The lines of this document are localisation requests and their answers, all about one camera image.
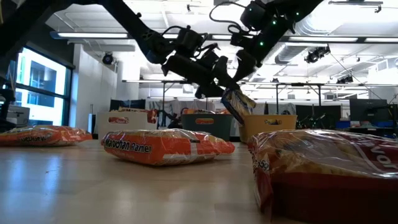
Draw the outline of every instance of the black cable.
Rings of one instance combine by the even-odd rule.
[[[219,3],[218,5],[216,5],[216,6],[210,11],[210,13],[209,13],[209,18],[210,18],[212,21],[214,21],[214,22],[224,22],[224,23],[229,23],[229,24],[231,24],[231,25],[228,26],[228,32],[230,32],[230,33],[234,33],[234,32],[231,31],[231,28],[235,28],[235,29],[237,29],[240,33],[248,34],[249,31],[244,31],[244,30],[242,30],[241,26],[240,26],[237,22],[235,22],[235,21],[214,19],[214,18],[211,16],[212,13],[213,13],[213,11],[214,11],[218,6],[224,6],[224,5],[230,5],[230,4],[234,4],[234,5],[236,5],[236,6],[240,6],[240,7],[246,8],[245,6],[243,6],[243,5],[241,5],[241,4],[238,4],[238,3],[235,3],[235,2],[229,2],[229,1],[221,2],[221,3]]]
[[[170,29],[174,29],[174,28],[179,28],[179,29],[185,29],[184,27],[180,27],[180,26],[170,26],[169,28],[167,28],[162,35],[165,35]]]
[[[341,64],[340,61],[337,60],[337,58],[336,58],[332,53],[330,53],[330,55],[336,60],[337,63],[339,63],[339,64],[343,67],[343,69],[346,70],[346,72],[347,72],[348,74],[351,74],[351,76],[352,76],[353,78],[355,78],[360,84],[364,85],[363,83],[361,83],[361,81],[360,81],[359,79],[357,79],[352,73],[350,73],[350,72],[348,71],[348,69],[347,69],[346,67],[344,67],[344,65]],[[375,94],[370,88],[368,88],[368,87],[365,86],[365,85],[364,85],[364,87],[365,87],[366,89],[368,89],[371,93],[373,93],[375,96],[377,96],[380,100],[382,100],[382,98],[381,98],[380,96],[378,96],[377,94]]]

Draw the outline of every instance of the computer monitor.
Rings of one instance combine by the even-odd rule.
[[[388,121],[390,113],[387,106],[387,100],[350,99],[351,121]]]

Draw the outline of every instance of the fluorescent light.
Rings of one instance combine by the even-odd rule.
[[[199,100],[196,97],[189,97],[189,96],[165,96],[165,99],[180,99],[180,100]],[[163,96],[148,96],[148,99],[163,99]],[[221,97],[209,97],[208,100],[220,100]]]
[[[289,37],[289,41],[297,42],[356,42],[357,37]]]
[[[164,34],[163,37],[166,39],[176,39],[178,34]]]
[[[325,86],[361,86],[361,84],[324,84]]]
[[[262,83],[262,82],[243,82],[246,85],[276,85],[278,83]]]
[[[231,35],[212,35],[211,37],[216,40],[231,40]]]
[[[329,4],[343,5],[343,6],[380,6],[383,4],[382,1],[330,1]]]
[[[328,44],[317,44],[317,43],[285,43],[286,46],[293,46],[293,47],[327,47]]]
[[[384,42],[394,42],[394,43],[398,43],[398,38],[378,38],[378,37],[369,37],[369,38],[366,38],[365,42],[380,42],[380,43],[384,43]]]
[[[60,37],[64,38],[99,38],[99,39],[126,39],[128,37],[127,34],[115,34],[115,33],[58,33]]]
[[[129,83],[162,83],[162,80],[123,80]]]

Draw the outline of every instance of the wooden table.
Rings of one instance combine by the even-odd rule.
[[[242,144],[213,162],[175,167],[122,161],[99,141],[0,147],[0,223],[268,223],[253,189]]]

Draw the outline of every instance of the red packaging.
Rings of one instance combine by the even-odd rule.
[[[210,161],[235,150],[220,138],[182,129],[111,131],[101,144],[121,159],[153,166]]]
[[[71,146],[91,140],[85,130],[68,126],[37,125],[0,134],[0,146]]]
[[[398,142],[329,130],[248,142],[263,212],[310,223],[398,223]]]

